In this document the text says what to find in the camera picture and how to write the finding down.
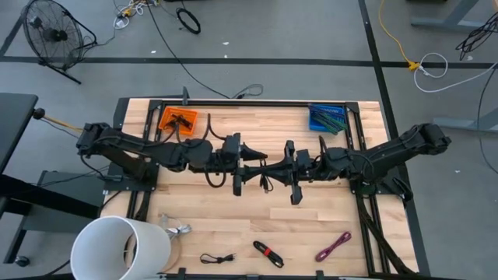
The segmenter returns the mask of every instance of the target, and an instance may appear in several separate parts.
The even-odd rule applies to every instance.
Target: orange bin
[[[174,107],[167,107],[161,117],[161,122],[159,123],[159,128],[162,130],[172,130],[174,128],[167,126],[170,121],[173,121],[177,117],[182,116],[185,120],[189,121],[192,124],[192,127],[189,129],[184,125],[180,124],[180,134],[192,136],[194,134],[195,123],[197,122],[197,112],[194,110],[186,110]]]

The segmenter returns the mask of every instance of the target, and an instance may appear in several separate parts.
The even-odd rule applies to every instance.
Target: floor
[[[103,43],[113,34],[114,4],[111,0],[58,0],[79,21],[96,33]],[[125,4],[125,0],[116,0]],[[371,27],[381,61],[402,61],[396,44],[380,28],[377,10],[380,0],[366,0]],[[454,48],[466,37],[409,24],[410,16],[445,17],[458,1],[418,2],[387,0],[384,23],[403,43],[406,54],[419,60],[428,52],[443,54],[458,62]],[[27,0],[2,1],[0,38],[6,38]],[[154,8],[158,24],[180,58],[267,58],[265,65],[199,64],[186,65],[209,86],[233,95],[251,83],[261,83],[261,99],[298,100],[379,100],[381,94],[373,67],[316,65],[311,59],[371,61],[370,49],[357,1],[346,0],[203,0],[186,1],[202,23],[198,36],[181,30],[175,18]],[[178,3],[167,3],[174,11]],[[486,20],[493,14],[491,1],[481,0],[468,14],[468,20]],[[498,37],[489,39],[466,57],[462,64],[495,62]],[[34,56],[21,30],[6,56],[26,59]],[[85,122],[112,122],[119,97],[178,94],[186,86],[192,97],[218,98],[188,77],[179,65],[159,63],[171,58],[155,30],[149,12],[135,16],[128,27],[116,32],[108,45],[95,48],[89,58],[115,58],[102,63],[82,63],[69,70],[81,79],[74,82],[36,63],[7,62],[0,58],[0,91],[32,93],[47,114],[82,126]],[[111,63],[119,58],[135,58],[134,63]],[[151,58],[152,63],[136,63]],[[284,65],[274,58],[294,60]],[[483,69],[452,68],[440,80],[419,77],[422,87],[437,89],[477,75]],[[475,119],[479,94],[486,77],[442,93],[422,93],[405,68],[383,68],[398,132],[434,117]],[[482,112],[496,107],[498,90],[495,76],[487,89]],[[465,279],[494,278],[498,252],[496,216],[498,189],[496,174],[485,164],[477,134],[445,129],[453,143],[440,156],[420,156],[407,163],[431,274]],[[491,163],[498,165],[498,139],[483,135],[484,149]],[[42,170],[87,172],[75,156],[75,139],[55,131],[45,123],[31,121],[7,167],[6,173],[34,182]],[[103,159],[92,159],[104,166]],[[0,254],[6,250],[19,217],[4,215],[0,220]],[[27,268],[0,264],[0,278],[42,275],[68,259],[73,234],[28,233],[22,255],[32,261]]]

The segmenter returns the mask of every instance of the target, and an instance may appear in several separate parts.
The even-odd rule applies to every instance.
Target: fan grille
[[[81,60],[81,30],[67,9],[51,0],[31,0],[23,15],[26,39],[42,62],[65,71]]]

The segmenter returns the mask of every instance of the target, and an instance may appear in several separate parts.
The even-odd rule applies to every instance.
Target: white cylinder
[[[135,235],[137,250],[128,269],[123,258],[128,238]],[[171,253],[164,229],[147,222],[107,216],[88,224],[71,250],[71,269],[77,280],[137,280],[160,272]]]

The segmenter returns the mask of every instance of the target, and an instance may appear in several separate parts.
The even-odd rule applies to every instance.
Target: wooden table
[[[148,104],[147,99],[129,101],[124,133],[142,137]],[[386,142],[379,103],[359,102],[359,108],[367,147]],[[218,135],[240,132],[242,142],[268,154],[268,163],[283,157],[288,139],[294,141],[296,150],[309,149],[312,157],[319,153],[319,135],[324,136],[328,147],[346,147],[344,131],[338,136],[310,131],[306,107],[188,106],[188,109],[199,112],[195,137],[202,137],[207,113],[210,113]],[[354,123],[350,126],[356,131]],[[355,147],[359,147],[356,133],[352,135]],[[222,142],[212,135],[208,140],[215,149],[221,147]],[[219,179],[212,176],[215,183]],[[173,173],[161,168],[147,222],[159,225],[160,214],[165,213],[183,224],[190,224],[193,229],[181,237],[181,256],[170,273],[186,268],[188,274],[315,275],[316,270],[322,270],[325,275],[367,275],[356,201],[347,180],[301,183],[303,200],[296,206],[290,204],[289,187],[275,180],[272,181],[275,190],[265,194],[258,185],[259,179],[254,178],[243,186],[241,197],[232,195],[230,175],[226,182],[224,187],[215,189],[205,182],[204,174]],[[119,194],[102,215],[125,216],[129,196],[129,192]],[[377,200],[386,239],[406,265],[417,271],[402,201],[394,195],[378,195]],[[352,233],[352,239],[325,261],[315,262],[317,252],[345,231]],[[370,239],[376,270],[380,271],[377,245],[373,237]],[[282,256],[285,266],[282,269],[274,266],[253,248],[254,240],[267,244]],[[178,255],[178,244],[173,243],[173,248],[171,259]],[[233,262],[202,264],[199,256],[203,253],[219,257],[236,253],[237,256]]]

